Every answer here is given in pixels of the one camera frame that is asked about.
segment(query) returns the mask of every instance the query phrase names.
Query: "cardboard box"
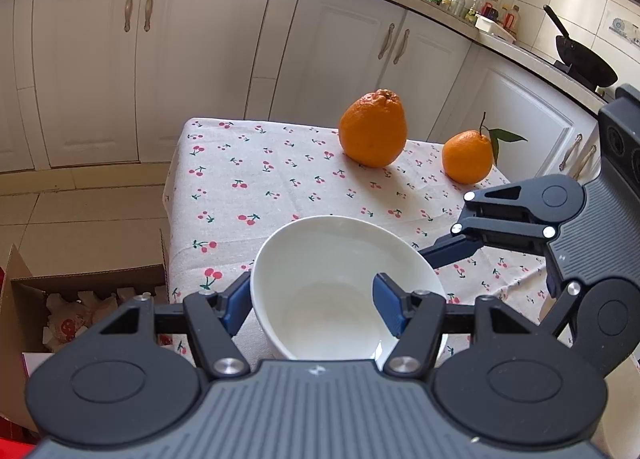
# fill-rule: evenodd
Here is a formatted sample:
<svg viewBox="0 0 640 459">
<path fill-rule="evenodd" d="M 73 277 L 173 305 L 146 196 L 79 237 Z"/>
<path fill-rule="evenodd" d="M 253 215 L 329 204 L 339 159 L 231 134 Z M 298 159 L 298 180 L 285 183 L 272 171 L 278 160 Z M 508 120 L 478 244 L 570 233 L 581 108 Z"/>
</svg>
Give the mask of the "cardboard box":
<svg viewBox="0 0 640 459">
<path fill-rule="evenodd" d="M 164 261 L 159 245 L 158 261 Z M 4 270 L 0 292 L 0 416 L 17 425 L 36 430 L 24 404 L 23 353 L 46 353 L 42 328 L 47 324 L 47 294 L 60 293 L 67 301 L 78 300 L 78 291 L 94 291 L 107 298 L 119 287 L 133 287 L 138 295 L 155 293 L 156 286 L 166 286 L 163 264 L 116 269 L 77 275 L 33 277 L 18 250 L 12 246 Z M 166 289 L 166 301 L 169 292 Z"/>
</svg>

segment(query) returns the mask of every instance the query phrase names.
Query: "cabinet door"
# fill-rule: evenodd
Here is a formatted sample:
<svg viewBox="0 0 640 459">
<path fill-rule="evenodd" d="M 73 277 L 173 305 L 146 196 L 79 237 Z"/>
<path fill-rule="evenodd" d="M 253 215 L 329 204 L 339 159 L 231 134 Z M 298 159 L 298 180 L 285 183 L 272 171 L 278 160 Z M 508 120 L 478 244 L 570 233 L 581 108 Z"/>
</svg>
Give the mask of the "cabinet door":
<svg viewBox="0 0 640 459">
<path fill-rule="evenodd" d="M 270 119 L 337 126 L 376 90 L 403 15 L 385 0 L 298 0 Z"/>
<path fill-rule="evenodd" d="M 139 2 L 33 0 L 33 70 L 51 166 L 138 159 Z"/>
<path fill-rule="evenodd" d="M 244 118 L 266 4 L 141 0 L 136 47 L 140 160 L 170 161 L 190 118 Z"/>
<path fill-rule="evenodd" d="M 566 150 L 578 134 L 582 141 L 567 160 L 571 173 L 584 152 L 597 122 L 581 106 L 529 71 L 500 55 L 479 47 L 480 52 L 465 82 L 456 82 L 443 113 L 458 125 L 447 135 L 477 129 L 486 111 L 488 128 L 503 128 L 528 141 L 500 142 L 497 167 L 509 179 L 519 181 L 558 173 Z"/>
<path fill-rule="evenodd" d="M 0 0 L 0 60 L 0 172 L 33 168 L 15 86 L 14 0 Z"/>
<path fill-rule="evenodd" d="M 379 87 L 400 96 L 410 139 L 431 133 L 470 45 L 433 20 L 407 13 Z"/>
</svg>

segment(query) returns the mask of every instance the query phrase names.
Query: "tablecloth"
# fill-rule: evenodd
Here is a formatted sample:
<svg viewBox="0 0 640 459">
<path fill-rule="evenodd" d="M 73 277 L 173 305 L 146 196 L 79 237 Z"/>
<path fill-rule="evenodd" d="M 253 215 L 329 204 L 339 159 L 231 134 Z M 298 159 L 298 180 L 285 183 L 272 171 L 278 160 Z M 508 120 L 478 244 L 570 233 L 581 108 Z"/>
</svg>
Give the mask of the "tablecloth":
<svg viewBox="0 0 640 459">
<path fill-rule="evenodd" d="M 477 185 L 456 184 L 444 174 L 441 149 L 409 140 L 392 165 L 372 169 L 342 153 L 336 130 L 191 119 L 164 190 L 172 301 L 202 288 L 222 291 L 252 268 L 271 233 L 301 217 L 364 219 L 415 249 L 433 244 L 458 218 L 466 191 L 508 182 L 493 168 Z M 436 273 L 450 303 L 495 295 L 535 322 L 547 295 L 544 259 L 524 253 L 482 248 Z M 235 342 L 252 367 L 271 357 L 253 312 Z M 174 346 L 191 357 L 185 337 L 175 337 Z M 468 337 L 450 335 L 445 355 L 467 346 Z"/>
</svg>

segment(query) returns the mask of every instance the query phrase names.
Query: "orange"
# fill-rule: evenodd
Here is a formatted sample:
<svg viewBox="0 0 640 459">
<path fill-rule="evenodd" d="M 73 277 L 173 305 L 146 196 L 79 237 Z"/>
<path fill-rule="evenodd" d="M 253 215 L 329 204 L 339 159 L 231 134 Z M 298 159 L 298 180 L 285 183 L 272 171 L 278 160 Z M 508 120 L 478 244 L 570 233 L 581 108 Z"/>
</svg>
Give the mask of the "orange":
<svg viewBox="0 0 640 459">
<path fill-rule="evenodd" d="M 340 118 L 338 137 L 354 161 L 381 168 L 393 163 L 406 143 L 406 121 L 400 98 L 386 89 L 365 94 Z"/>
<path fill-rule="evenodd" d="M 445 173 L 460 184 L 475 184 L 491 172 L 494 152 L 491 139 L 478 130 L 468 130 L 449 139 L 442 149 Z"/>
</svg>

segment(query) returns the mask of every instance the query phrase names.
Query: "bottle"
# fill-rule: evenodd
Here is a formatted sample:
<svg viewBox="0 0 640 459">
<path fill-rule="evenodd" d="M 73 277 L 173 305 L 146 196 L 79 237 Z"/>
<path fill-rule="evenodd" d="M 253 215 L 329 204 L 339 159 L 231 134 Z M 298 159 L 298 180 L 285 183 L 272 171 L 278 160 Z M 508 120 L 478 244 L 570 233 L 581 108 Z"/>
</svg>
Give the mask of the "bottle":
<svg viewBox="0 0 640 459">
<path fill-rule="evenodd" d="M 520 7 L 513 6 L 510 12 L 504 17 L 504 28 L 514 36 L 518 33 L 518 22 L 520 21 L 519 10 Z"/>
<path fill-rule="evenodd" d="M 482 16 L 486 16 L 487 18 L 489 18 L 487 16 L 488 10 L 489 9 L 497 10 L 497 7 L 498 7 L 498 0 L 490 0 L 486 4 L 484 4 L 484 6 L 482 6 L 482 10 L 480 11 L 480 14 Z"/>
<path fill-rule="evenodd" d="M 486 0 L 474 0 L 473 3 L 471 4 L 471 7 L 469 8 L 469 12 L 466 14 L 466 19 L 469 20 L 469 22 L 475 24 L 476 23 L 476 13 L 478 13 L 481 9 L 482 6 L 484 6 L 484 2 Z"/>
<path fill-rule="evenodd" d="M 449 5 L 449 12 L 456 16 L 462 16 L 462 14 L 465 12 L 465 6 L 465 0 L 451 0 L 451 4 Z"/>
<path fill-rule="evenodd" d="M 509 12 L 509 7 L 506 4 L 502 4 L 502 7 L 500 8 L 500 13 L 498 14 L 498 24 L 504 25 L 504 19 L 507 16 L 508 12 Z"/>
</svg>

